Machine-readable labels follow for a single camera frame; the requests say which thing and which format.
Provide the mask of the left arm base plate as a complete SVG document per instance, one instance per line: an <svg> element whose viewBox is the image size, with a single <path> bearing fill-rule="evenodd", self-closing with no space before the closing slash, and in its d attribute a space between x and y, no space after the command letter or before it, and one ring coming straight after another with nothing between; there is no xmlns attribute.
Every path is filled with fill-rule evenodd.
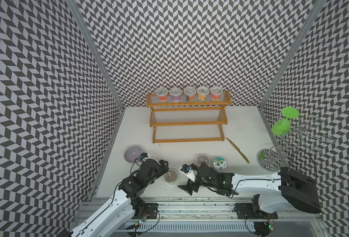
<svg viewBox="0 0 349 237"><path fill-rule="evenodd" d="M138 206L135 210L133 219L156 219L158 215L158 203L144 203Z"/></svg>

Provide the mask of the clear seed container front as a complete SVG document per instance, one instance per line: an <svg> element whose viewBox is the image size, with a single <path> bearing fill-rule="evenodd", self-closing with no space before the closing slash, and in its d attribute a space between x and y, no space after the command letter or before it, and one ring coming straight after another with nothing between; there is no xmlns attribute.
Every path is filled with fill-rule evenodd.
<svg viewBox="0 0 349 237"><path fill-rule="evenodd" d="M175 184L177 181L177 172L174 169L169 169L168 172L165 173L164 179L170 185Z"/></svg>

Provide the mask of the pink jar floral lid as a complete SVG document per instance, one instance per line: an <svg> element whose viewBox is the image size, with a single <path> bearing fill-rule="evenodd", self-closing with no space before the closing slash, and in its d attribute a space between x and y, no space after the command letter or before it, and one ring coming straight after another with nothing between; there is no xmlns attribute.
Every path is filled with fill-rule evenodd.
<svg viewBox="0 0 349 237"><path fill-rule="evenodd" d="M213 166L216 170L222 171L222 170L225 170L227 168L227 162L223 158L215 158L213 160Z"/></svg>

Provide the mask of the clear seed container beige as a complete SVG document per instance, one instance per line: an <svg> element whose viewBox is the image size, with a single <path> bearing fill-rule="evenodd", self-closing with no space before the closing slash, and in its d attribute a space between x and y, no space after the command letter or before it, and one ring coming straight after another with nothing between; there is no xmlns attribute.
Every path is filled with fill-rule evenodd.
<svg viewBox="0 0 349 237"><path fill-rule="evenodd" d="M200 155L198 158L197 158L197 163L199 166L201 165L209 165L209 158L206 156L206 155Z"/></svg>

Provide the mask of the clear seed container red label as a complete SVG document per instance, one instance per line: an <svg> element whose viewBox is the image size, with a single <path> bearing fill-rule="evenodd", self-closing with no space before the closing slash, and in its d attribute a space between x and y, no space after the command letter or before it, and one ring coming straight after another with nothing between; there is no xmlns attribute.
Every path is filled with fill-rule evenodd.
<svg viewBox="0 0 349 237"><path fill-rule="evenodd" d="M156 96L158 97L159 101L164 103L167 100L168 97L168 90L164 87L159 87L155 91Z"/></svg>

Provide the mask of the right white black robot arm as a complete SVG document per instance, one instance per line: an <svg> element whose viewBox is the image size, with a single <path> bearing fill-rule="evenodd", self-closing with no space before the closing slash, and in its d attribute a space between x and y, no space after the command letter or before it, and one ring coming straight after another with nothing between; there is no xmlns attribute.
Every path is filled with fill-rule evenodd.
<svg viewBox="0 0 349 237"><path fill-rule="evenodd" d="M198 192L200 187L228 198L252 193L254 211L271 214L278 210L297 209L311 214L321 213L316 180L289 167L267 175L218 172L206 164L183 165L180 171L188 181L178 188L189 195Z"/></svg>

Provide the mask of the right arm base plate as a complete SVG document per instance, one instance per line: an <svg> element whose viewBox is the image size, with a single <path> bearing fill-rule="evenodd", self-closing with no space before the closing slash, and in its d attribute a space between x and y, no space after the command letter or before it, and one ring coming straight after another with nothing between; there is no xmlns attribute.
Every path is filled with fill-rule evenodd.
<svg viewBox="0 0 349 237"><path fill-rule="evenodd" d="M252 203L236 203L234 205L234 211L236 212L238 219L278 219L277 212L266 213L259 209L259 197L259 194L254 195Z"/></svg>

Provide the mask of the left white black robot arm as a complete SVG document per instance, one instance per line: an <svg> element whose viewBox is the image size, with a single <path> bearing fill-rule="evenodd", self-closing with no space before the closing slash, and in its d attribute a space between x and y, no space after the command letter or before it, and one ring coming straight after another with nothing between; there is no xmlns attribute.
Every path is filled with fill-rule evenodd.
<svg viewBox="0 0 349 237"><path fill-rule="evenodd" d="M141 218L145 201L140 197L156 179L169 171L169 163L145 158L140 167L131 172L114 189L112 197L95 213L71 231L63 230L59 237L109 237L122 224Z"/></svg>

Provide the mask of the orange wooden tiered shelf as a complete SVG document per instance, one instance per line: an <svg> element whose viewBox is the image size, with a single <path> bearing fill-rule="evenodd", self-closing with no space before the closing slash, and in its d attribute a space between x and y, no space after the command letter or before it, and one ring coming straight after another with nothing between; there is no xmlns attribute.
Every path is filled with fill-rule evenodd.
<svg viewBox="0 0 349 237"><path fill-rule="evenodd" d="M195 98L193 101L187 101L182 94L180 102L175 103L171 98L166 102L153 93L149 93L146 99L146 106L150 109L149 126L153 128L153 143L179 143L179 142L209 142L224 141L225 135L223 126L228 124L226 115L226 106L231 105L231 96L228 91L224 91L218 101L214 101L209 94L204 101ZM157 131L159 127L175 126L216 126L219 136L217 137L199 137L186 138L183 135L180 138L164 139L158 138Z"/></svg>

